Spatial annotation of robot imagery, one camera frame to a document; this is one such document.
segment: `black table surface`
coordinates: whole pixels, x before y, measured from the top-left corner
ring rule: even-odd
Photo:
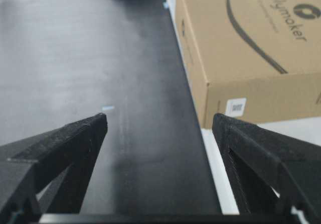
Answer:
[[[0,0],[0,145],[107,114],[82,213],[220,213],[164,1]]]

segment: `black curved line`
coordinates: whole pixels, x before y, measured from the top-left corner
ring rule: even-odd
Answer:
[[[261,48],[259,48],[259,46],[246,34],[246,32],[237,23],[232,13],[230,0],[226,0],[226,8],[227,8],[227,15],[229,17],[229,20],[233,28],[235,29],[235,31],[240,35],[240,37],[277,71],[279,71],[281,74],[287,73],[287,71],[283,67],[281,67],[274,59],[272,59]]]

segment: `polymaker box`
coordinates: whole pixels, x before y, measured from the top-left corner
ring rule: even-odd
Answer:
[[[321,0],[176,0],[198,119],[321,115]]]

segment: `polymaker logo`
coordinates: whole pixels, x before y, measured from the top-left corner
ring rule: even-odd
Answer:
[[[321,15],[321,11],[309,4],[299,4],[293,8],[294,13],[304,19],[316,19]]]

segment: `barcode label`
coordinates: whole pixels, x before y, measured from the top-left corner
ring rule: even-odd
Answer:
[[[244,114],[246,98],[233,98],[227,100],[225,115],[230,117],[241,117]]]

